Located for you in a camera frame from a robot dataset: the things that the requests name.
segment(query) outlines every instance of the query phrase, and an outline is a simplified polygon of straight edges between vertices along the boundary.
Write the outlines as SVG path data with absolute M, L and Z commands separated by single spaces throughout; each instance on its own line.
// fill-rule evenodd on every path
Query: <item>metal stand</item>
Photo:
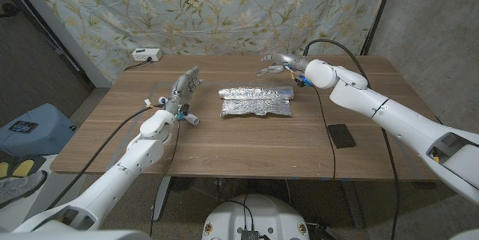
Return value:
M 155 200 L 155 212 L 153 213 L 153 221 L 159 221 L 162 214 L 163 207 L 166 203 L 166 195 L 168 193 L 168 187 L 170 186 L 171 176 L 163 177 L 162 182 L 159 184 L 158 193 L 156 193 Z
M 362 217 L 361 208 L 359 207 L 358 195 L 352 181 L 341 181 L 343 184 L 344 195 L 346 195 L 347 205 L 350 208 L 351 218 L 353 218 L 354 227 L 364 228 L 364 219 Z

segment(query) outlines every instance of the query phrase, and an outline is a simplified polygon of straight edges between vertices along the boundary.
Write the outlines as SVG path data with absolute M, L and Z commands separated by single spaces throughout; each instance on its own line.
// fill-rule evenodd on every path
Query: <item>power strip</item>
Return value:
M 135 49 L 132 55 L 135 61 L 146 61 L 148 57 L 151 57 L 152 61 L 159 61 L 163 53 L 161 49 Z

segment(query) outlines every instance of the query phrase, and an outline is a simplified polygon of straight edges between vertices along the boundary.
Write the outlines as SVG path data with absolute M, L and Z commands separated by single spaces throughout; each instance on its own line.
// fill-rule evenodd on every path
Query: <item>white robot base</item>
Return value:
M 201 239 L 309 239 L 305 219 L 293 207 L 269 195 L 248 194 L 246 201 L 245 196 L 213 210 L 204 223 Z M 253 222 L 243 203 L 251 210 Z

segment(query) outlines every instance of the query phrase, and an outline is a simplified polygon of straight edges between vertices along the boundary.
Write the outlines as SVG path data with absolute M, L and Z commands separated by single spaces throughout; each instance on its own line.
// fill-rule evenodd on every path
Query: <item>wooden table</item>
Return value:
M 261 57 L 164 56 L 160 62 L 125 72 L 54 160 L 52 169 L 78 173 L 118 124 L 144 106 L 147 97 L 157 101 L 160 96 L 168 96 L 178 76 L 198 65 L 204 83 L 195 91 L 190 111 L 201 121 L 197 126 L 180 123 L 177 153 L 169 176 L 331 179 L 333 155 L 317 95 L 311 87 L 297 87 L 289 73 L 256 76 L 259 69 L 267 66 L 260 62 Z M 317 58 L 357 71 L 346 56 Z M 434 120 L 433 112 L 385 58 L 361 56 L 358 60 L 374 90 Z M 219 116 L 223 101 L 218 91 L 222 88 L 286 85 L 294 86 L 292 117 Z M 326 122 L 345 123 L 356 141 L 356 147 L 334 149 L 336 178 L 393 179 L 381 129 L 370 119 L 331 102 L 331 91 L 320 90 Z M 141 123 L 153 113 L 154 109 L 129 121 L 87 173 L 105 172 L 123 155 Z M 145 173 L 164 172 L 174 140 L 165 148 L 163 159 Z M 389 140 L 401 180 L 436 179 L 413 151 L 392 136 Z

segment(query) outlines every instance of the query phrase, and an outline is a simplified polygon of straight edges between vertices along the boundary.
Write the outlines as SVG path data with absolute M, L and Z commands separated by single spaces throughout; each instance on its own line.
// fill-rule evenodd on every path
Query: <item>shoe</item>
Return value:
M 0 182 L 0 208 L 13 200 L 32 195 L 46 181 L 47 173 L 42 170 L 22 178 L 9 178 Z

